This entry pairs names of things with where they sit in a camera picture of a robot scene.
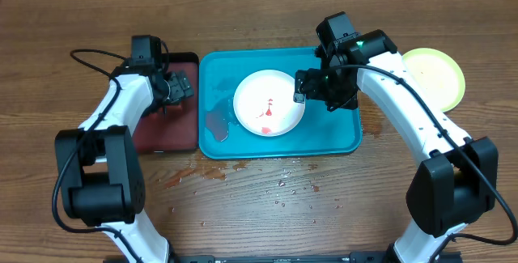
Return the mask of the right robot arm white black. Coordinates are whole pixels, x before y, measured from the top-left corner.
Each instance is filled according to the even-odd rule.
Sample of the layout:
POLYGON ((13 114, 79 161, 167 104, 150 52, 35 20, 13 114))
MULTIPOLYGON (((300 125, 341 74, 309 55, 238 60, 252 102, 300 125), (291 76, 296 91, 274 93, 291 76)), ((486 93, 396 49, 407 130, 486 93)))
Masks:
POLYGON ((425 97, 397 46, 381 30, 357 32, 347 15, 317 27, 318 69, 295 74, 294 100, 319 100, 328 111, 356 109, 366 94, 409 147, 417 171, 406 193, 410 225, 384 252, 352 252, 351 262, 459 262, 445 246, 492 210, 498 150, 489 138, 472 139, 425 97))

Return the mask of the yellow green plate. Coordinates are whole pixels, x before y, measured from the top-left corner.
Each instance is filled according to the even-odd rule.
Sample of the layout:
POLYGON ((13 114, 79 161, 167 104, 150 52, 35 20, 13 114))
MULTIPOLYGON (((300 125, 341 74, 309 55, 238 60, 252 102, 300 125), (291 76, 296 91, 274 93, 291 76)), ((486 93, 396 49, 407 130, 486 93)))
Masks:
POLYGON ((454 109, 465 94, 465 76, 459 65, 437 49, 418 48, 403 61, 413 78, 442 112, 454 109))

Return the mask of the white plate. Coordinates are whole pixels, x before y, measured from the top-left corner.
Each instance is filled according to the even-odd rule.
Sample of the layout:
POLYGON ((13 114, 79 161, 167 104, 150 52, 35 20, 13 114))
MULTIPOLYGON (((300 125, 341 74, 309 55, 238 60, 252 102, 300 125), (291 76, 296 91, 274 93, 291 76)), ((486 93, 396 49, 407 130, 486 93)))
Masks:
POLYGON ((233 97, 238 122, 252 134, 275 137, 302 120, 305 103, 294 101, 295 79, 280 70, 260 70, 247 76, 233 97))

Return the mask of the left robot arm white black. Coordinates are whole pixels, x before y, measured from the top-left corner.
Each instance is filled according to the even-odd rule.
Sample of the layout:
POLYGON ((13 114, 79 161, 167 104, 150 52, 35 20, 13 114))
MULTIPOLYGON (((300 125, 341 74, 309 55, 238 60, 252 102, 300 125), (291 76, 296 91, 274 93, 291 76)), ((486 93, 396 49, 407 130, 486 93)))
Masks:
POLYGON ((169 61, 160 38, 133 36, 131 54, 108 73, 109 88, 96 110, 55 137, 54 221, 69 233, 103 232, 124 262, 176 261, 144 210, 145 182, 133 142, 142 117, 194 94, 186 77, 169 71, 169 61))

